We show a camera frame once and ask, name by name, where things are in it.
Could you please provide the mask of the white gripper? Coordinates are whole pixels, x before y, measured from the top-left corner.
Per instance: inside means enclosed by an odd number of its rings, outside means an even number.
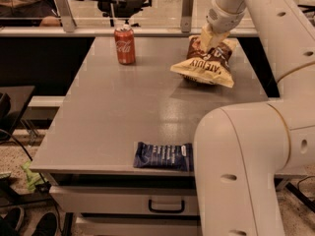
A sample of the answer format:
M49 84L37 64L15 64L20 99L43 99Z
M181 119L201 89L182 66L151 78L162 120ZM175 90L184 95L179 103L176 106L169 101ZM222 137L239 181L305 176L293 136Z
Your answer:
M229 36L229 31L239 25L245 15L246 5L243 0L212 0L200 35L200 48L208 53Z

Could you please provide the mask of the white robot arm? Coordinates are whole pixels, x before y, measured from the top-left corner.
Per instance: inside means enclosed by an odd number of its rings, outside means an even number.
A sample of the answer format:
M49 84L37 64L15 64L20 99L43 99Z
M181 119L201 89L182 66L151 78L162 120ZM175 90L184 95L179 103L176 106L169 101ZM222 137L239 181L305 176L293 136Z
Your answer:
M293 0L214 0L216 32L250 13L280 98L203 117L194 167L203 236L284 236L274 176L314 154L315 28Z

